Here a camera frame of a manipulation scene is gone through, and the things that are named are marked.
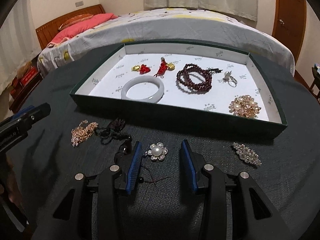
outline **wooden headboard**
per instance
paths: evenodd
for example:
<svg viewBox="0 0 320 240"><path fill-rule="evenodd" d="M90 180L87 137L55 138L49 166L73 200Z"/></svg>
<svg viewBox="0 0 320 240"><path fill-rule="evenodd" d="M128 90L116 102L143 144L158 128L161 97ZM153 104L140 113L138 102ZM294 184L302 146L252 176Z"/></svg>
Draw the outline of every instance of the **wooden headboard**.
<svg viewBox="0 0 320 240"><path fill-rule="evenodd" d="M82 8L80 10L67 13L60 16L36 29L36 33L40 42L41 49L44 49L50 41L58 34L58 28L68 19L80 15L90 13L93 15L99 13L105 13L101 4L93 5L87 8Z"/></svg>

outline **wall outlet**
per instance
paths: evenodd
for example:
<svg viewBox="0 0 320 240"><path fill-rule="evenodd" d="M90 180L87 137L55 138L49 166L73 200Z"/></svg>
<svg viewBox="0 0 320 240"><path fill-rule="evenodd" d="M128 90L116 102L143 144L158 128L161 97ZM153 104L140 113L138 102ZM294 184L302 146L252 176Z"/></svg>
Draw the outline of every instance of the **wall outlet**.
<svg viewBox="0 0 320 240"><path fill-rule="evenodd" d="M83 6L83 1L76 2L76 7Z"/></svg>

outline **wooden door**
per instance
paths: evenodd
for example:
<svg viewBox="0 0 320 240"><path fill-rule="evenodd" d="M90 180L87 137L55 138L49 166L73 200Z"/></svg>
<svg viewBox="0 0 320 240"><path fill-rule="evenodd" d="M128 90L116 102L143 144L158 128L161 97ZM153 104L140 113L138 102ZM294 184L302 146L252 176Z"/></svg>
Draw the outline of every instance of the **wooden door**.
<svg viewBox="0 0 320 240"><path fill-rule="evenodd" d="M276 0L272 36L286 46L297 62L306 28L306 0Z"/></svg>

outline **black tablecloth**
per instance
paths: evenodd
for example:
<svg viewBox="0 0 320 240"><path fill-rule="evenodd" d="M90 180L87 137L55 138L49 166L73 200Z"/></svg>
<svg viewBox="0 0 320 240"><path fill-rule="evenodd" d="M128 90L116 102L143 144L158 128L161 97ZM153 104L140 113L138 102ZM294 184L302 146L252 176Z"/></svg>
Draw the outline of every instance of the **black tablecloth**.
<svg viewBox="0 0 320 240"><path fill-rule="evenodd" d="M119 141L103 146L99 138L92 136L78 148L72 147L71 130L82 120L96 121L101 126L106 126L110 120L82 113L69 92L114 48L112 45L92 50L80 60L50 72L24 105L48 102L52 108L50 116L36 123L28 138L8 153L15 164L30 222L41 220L48 206L76 173L91 176L113 163ZM144 149L158 141L168 147L169 153L162 163L147 160L144 165L154 179L170 176L156 186L139 184L136 194L120 197L127 239L197 239L204 197L192 195L184 174L180 173L178 152L183 139L188 139L193 151L203 154L207 162L223 172L249 172L280 211L295 239L310 225L320 209L319 104L294 81L287 69L261 56L254 55L254 58L280 100L288 128L274 140L253 141L251 138L201 138L127 125L124 131L130 133L134 141L140 141ZM254 169L241 162L230 147L234 141L254 149L262 166ZM150 179L146 170L142 169L141 174Z"/></svg>

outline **orange pillow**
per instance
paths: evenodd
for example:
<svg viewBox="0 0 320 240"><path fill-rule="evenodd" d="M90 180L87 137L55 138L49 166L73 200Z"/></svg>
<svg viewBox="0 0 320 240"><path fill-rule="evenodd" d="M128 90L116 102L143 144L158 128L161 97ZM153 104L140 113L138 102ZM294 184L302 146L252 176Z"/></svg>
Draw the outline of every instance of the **orange pillow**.
<svg viewBox="0 0 320 240"><path fill-rule="evenodd" d="M89 14L89 13L86 13L86 14L80 14L80 15L77 15L77 16L74 16L72 17L71 19L68 19L66 20L59 28L58 28L58 31L62 31L63 29L73 25L73 24L76 24L76 23L79 23L79 22L82 22L82 21L85 21L85 20L89 20L91 19L93 16L93 14Z"/></svg>

